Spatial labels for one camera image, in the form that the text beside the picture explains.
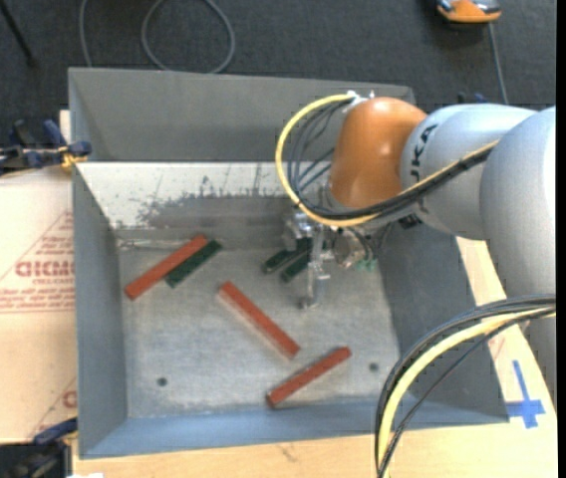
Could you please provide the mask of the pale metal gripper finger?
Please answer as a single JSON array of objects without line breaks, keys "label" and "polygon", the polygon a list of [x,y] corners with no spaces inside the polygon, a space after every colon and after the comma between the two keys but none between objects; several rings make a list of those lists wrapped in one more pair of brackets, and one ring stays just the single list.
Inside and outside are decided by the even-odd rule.
[{"label": "pale metal gripper finger", "polygon": [[319,306],[327,292],[331,274],[322,267],[317,267],[314,272],[313,280],[313,305]]},{"label": "pale metal gripper finger", "polygon": [[305,268],[304,291],[299,301],[301,310],[309,309],[314,301],[314,268],[308,263]]}]

